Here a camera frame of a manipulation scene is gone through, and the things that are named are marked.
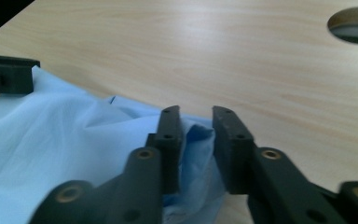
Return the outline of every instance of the cloth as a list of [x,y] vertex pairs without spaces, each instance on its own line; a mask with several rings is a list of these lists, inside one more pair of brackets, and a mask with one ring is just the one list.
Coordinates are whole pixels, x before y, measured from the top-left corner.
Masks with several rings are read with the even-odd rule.
[[[97,187],[120,175],[130,152],[158,127],[161,108],[97,98],[39,67],[33,78],[33,93],[0,95],[0,224],[28,223],[63,182]],[[213,223],[225,190],[213,158],[212,123],[190,115],[181,121],[181,193],[164,196],[163,221]]]

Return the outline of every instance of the wooden table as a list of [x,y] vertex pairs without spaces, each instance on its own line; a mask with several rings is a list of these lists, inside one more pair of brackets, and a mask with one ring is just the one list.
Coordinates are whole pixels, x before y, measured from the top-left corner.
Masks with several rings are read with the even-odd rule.
[[[227,106],[261,147],[286,152],[310,181],[358,180],[358,45],[329,18],[358,1],[35,1],[0,29],[0,55],[42,67],[98,96]],[[252,223],[227,196],[216,223]]]

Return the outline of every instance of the wooden surface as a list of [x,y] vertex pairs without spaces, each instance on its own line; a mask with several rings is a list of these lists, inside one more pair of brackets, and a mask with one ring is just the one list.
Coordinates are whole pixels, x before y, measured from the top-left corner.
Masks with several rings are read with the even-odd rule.
[[[331,36],[349,0],[35,1],[0,29],[0,55],[105,97],[237,112],[310,181],[358,180],[358,45]],[[227,196],[216,223],[252,223]]]

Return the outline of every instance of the light blue fabric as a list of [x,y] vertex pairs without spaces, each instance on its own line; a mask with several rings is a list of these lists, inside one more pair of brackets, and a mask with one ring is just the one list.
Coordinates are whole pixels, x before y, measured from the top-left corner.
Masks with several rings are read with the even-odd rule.
[[[33,76],[33,93],[0,95],[0,224],[28,223],[63,182],[96,187],[119,175],[130,152],[157,130],[161,108],[99,99],[38,67]],[[211,121],[183,115],[182,124],[181,193],[164,196],[164,223],[213,223],[224,188]]]

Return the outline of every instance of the table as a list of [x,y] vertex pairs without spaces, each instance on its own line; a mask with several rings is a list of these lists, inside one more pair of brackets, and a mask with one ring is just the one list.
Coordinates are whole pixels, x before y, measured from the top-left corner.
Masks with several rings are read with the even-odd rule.
[[[35,1],[0,29],[0,55],[33,58],[91,93],[212,117],[226,106],[261,147],[312,182],[358,180],[358,45],[329,18],[358,1]],[[216,223],[252,223],[227,196]]]

